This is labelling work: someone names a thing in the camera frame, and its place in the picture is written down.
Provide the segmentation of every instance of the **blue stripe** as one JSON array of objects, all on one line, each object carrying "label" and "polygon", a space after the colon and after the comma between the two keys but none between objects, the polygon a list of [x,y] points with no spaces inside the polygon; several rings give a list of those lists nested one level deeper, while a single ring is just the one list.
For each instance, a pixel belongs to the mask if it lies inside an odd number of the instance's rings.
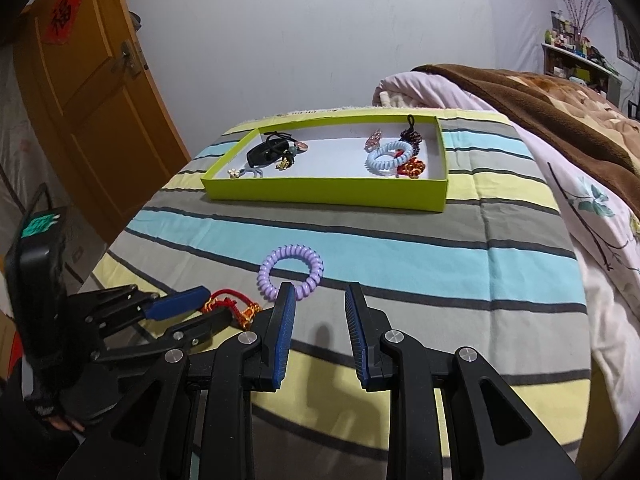
[{"label": "blue stripe", "polygon": [[[584,304],[576,261],[537,251],[441,247],[148,210],[139,212],[129,229],[255,265],[279,246],[304,244],[322,256],[326,277],[390,290],[441,298]],[[295,260],[278,267],[306,270]]]},{"label": "blue stripe", "polygon": [[520,139],[459,131],[443,132],[442,140],[445,148],[494,148],[516,155],[531,156],[527,145]]},{"label": "blue stripe", "polygon": [[230,140],[229,142],[221,142],[220,144],[214,144],[213,146],[207,146],[204,150],[198,153],[193,158],[202,158],[203,156],[211,155],[224,155],[228,152],[234,144],[237,144],[237,140]]}]

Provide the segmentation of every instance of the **striped tablecloth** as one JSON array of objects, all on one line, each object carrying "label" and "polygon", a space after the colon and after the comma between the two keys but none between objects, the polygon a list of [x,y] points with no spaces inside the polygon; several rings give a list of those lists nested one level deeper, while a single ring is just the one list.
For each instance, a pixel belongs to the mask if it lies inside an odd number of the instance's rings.
[{"label": "striped tablecloth", "polygon": [[[204,171],[247,131],[282,118],[254,121],[220,137],[156,193],[85,285],[137,283],[161,294],[229,287],[258,300],[256,273],[271,250],[305,244],[322,256],[320,286],[298,303],[282,389],[254,394],[258,478],[385,477],[389,396],[364,392],[353,370],[344,315],[352,281],[363,285],[369,306],[425,346],[478,349],[565,449],[577,450],[589,399],[589,332],[552,193],[504,116],[420,110],[427,112],[439,117],[447,150],[444,213],[210,201]],[[300,280],[306,268],[286,260],[273,276]],[[157,336],[167,325],[145,328]],[[212,346],[233,333],[225,330]],[[442,442],[447,464],[444,430]]]}]

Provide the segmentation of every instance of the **purple coil hair tie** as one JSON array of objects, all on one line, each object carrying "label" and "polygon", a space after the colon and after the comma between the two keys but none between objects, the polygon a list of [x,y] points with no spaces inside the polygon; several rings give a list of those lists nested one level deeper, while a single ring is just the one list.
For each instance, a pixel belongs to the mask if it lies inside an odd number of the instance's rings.
[{"label": "purple coil hair tie", "polygon": [[300,301],[302,298],[306,298],[320,283],[322,278],[322,272],[324,271],[324,263],[322,258],[318,256],[313,249],[310,249],[304,245],[287,245],[285,247],[278,247],[269,256],[265,258],[260,266],[258,272],[258,288],[262,295],[269,301],[275,301],[278,295],[279,287],[276,287],[271,283],[269,273],[273,266],[280,260],[285,258],[297,258],[303,260],[311,269],[308,278],[302,282],[302,285],[296,287],[296,299]]}]

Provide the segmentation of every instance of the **chinese character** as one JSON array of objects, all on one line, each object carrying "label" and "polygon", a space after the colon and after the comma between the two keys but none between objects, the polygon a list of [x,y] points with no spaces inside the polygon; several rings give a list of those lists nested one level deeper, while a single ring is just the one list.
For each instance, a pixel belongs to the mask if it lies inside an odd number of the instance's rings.
[{"label": "chinese character", "polygon": [[65,28],[65,25],[71,19],[71,4],[68,0],[60,0],[57,8],[53,9],[53,16],[51,18],[51,27],[56,33],[56,36]]}]

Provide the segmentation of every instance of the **brown blanket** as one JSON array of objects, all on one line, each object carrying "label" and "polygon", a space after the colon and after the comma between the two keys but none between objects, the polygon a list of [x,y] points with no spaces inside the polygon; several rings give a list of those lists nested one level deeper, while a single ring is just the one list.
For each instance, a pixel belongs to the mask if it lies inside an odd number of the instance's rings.
[{"label": "brown blanket", "polygon": [[512,79],[545,76],[453,64],[423,65],[414,70],[444,76],[483,99],[511,121],[546,140],[640,216],[640,178],[634,173],[636,168],[628,151],[556,108],[541,89]]}]

